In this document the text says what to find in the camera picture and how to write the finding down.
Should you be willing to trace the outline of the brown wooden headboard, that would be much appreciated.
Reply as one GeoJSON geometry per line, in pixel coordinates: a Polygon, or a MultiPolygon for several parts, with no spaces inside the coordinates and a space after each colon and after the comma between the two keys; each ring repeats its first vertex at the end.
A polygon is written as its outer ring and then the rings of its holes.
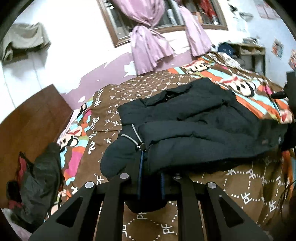
{"type": "Polygon", "coordinates": [[[33,162],[66,127],[72,108],[54,85],[42,89],[1,123],[1,207],[8,206],[6,184],[15,177],[19,153],[33,162]]]}

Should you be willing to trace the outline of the wooden window frame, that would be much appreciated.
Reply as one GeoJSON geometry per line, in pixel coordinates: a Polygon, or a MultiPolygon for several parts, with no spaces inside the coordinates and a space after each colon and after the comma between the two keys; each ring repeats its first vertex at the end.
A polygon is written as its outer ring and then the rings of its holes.
{"type": "MultiPolygon", "coordinates": [[[[176,1],[164,1],[165,12],[154,29],[163,34],[185,29],[176,1]]],[[[217,1],[181,1],[205,30],[228,30],[220,4],[217,1]]],[[[130,35],[137,25],[111,1],[98,1],[114,47],[130,42],[130,35]]]]}

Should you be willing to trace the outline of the left purple curtain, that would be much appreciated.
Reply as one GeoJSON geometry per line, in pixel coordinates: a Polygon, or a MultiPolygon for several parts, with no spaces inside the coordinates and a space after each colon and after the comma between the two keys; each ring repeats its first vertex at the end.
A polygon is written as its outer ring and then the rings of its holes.
{"type": "Polygon", "coordinates": [[[169,42],[154,30],[165,13],[164,1],[127,0],[112,3],[137,23],[130,36],[137,75],[155,70],[158,61],[173,55],[174,50],[169,42]]]}

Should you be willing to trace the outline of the purple curtain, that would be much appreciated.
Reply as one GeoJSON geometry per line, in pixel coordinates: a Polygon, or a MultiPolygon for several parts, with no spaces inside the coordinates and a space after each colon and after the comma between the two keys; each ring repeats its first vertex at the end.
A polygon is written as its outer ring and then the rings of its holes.
{"type": "Polygon", "coordinates": [[[201,56],[211,50],[212,43],[203,27],[193,14],[182,4],[176,1],[183,18],[187,40],[193,57],[201,56]]]}
{"type": "Polygon", "coordinates": [[[158,61],[173,55],[174,50],[169,42],[154,30],[165,13],[164,1],[127,0],[112,3],[137,23],[130,36],[137,75],[155,70],[158,61]]]}

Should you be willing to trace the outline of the beige cloth on wall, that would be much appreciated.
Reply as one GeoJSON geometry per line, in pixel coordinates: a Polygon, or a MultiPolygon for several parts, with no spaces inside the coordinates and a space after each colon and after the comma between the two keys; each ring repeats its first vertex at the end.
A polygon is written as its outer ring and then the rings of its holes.
{"type": "Polygon", "coordinates": [[[48,49],[51,41],[41,23],[13,24],[1,42],[1,61],[8,64],[26,56],[28,52],[48,49]]]}

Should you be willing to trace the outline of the wooden shelf with clutter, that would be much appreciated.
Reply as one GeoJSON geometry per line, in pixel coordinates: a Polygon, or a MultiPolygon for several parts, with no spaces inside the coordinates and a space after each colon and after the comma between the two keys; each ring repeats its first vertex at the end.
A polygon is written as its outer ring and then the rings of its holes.
{"type": "Polygon", "coordinates": [[[243,56],[250,57],[251,69],[255,71],[257,62],[261,64],[259,73],[266,74],[266,48],[258,44],[234,43],[227,42],[233,50],[234,54],[241,59],[243,56]]]}

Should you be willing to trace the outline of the paper posters on wall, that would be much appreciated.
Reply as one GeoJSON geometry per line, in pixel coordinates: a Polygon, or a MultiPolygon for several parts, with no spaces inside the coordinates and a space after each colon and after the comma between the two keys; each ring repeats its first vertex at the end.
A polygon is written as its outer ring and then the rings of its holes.
{"type": "Polygon", "coordinates": [[[277,20],[280,19],[278,13],[265,1],[254,0],[255,6],[259,13],[259,16],[263,19],[277,20]]]}

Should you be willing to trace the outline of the dark clothes pile by bed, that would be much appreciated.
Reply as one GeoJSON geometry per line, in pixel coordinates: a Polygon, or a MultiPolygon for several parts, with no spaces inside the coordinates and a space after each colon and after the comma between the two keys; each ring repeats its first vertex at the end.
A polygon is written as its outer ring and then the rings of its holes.
{"type": "Polygon", "coordinates": [[[54,205],[62,184],[58,144],[50,143],[34,162],[20,152],[15,179],[6,184],[13,219],[27,229],[37,229],[54,205]]]}

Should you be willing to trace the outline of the right purple curtain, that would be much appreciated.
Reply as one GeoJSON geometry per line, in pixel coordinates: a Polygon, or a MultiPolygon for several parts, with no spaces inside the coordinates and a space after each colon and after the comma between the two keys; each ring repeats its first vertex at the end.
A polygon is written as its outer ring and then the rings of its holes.
{"type": "Polygon", "coordinates": [[[183,18],[187,40],[193,57],[201,56],[211,50],[212,43],[203,27],[193,14],[182,4],[176,1],[183,18]]]}

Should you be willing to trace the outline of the black jacket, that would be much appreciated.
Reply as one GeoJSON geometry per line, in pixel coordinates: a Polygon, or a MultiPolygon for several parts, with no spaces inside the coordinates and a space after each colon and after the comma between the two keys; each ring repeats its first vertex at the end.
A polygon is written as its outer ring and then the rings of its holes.
{"type": "Polygon", "coordinates": [[[107,179],[124,172],[143,152],[138,206],[163,208],[162,176],[224,171],[250,162],[283,142],[287,125],[258,118],[231,90],[208,78],[138,98],[118,107],[122,129],[101,160],[107,179]]]}

